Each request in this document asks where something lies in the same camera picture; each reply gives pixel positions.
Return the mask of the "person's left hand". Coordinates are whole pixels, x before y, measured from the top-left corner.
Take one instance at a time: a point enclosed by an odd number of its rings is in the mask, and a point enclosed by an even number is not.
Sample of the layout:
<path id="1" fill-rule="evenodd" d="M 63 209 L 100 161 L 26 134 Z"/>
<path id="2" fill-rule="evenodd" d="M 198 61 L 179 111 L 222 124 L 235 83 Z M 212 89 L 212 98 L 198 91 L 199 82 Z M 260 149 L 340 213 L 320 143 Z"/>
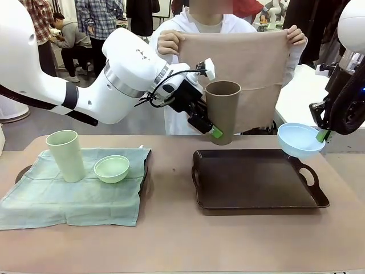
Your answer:
<path id="1" fill-rule="evenodd" d="M 290 47 L 305 47 L 307 45 L 307 37 L 297 25 L 292 25 L 286 30 L 286 39 Z"/>

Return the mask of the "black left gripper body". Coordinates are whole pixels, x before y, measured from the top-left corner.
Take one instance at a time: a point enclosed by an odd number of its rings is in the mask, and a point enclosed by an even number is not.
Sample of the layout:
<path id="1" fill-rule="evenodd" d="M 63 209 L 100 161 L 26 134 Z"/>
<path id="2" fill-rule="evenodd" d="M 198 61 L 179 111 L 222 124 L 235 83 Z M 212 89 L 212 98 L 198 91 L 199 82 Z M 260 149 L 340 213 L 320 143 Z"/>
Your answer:
<path id="1" fill-rule="evenodd" d="M 170 99 L 172 101 L 168 106 L 178 113 L 185 112 L 188 116 L 194 114 L 207 116 L 207 107 L 202 99 L 202 93 L 187 80 L 182 81 Z"/>

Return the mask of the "person's right hand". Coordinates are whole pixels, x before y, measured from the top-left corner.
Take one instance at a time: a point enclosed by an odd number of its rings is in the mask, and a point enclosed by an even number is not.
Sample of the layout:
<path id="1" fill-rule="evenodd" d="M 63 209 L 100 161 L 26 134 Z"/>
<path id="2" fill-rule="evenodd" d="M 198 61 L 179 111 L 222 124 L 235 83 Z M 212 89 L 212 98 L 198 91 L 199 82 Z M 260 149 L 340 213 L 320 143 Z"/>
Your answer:
<path id="1" fill-rule="evenodd" d="M 176 30 L 164 30 L 157 40 L 157 51 L 161 55 L 179 55 L 180 43 L 185 37 Z"/>

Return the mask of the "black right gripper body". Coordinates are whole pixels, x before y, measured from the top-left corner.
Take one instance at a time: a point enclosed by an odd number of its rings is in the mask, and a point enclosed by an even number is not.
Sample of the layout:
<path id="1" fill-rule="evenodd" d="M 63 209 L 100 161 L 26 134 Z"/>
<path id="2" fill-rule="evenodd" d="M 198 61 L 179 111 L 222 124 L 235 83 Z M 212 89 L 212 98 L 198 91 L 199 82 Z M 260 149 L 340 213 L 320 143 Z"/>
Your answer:
<path id="1" fill-rule="evenodd" d="M 317 127 L 321 130 L 330 130 L 332 99 L 327 98 L 319 103 L 311 103 L 309 109 Z"/>

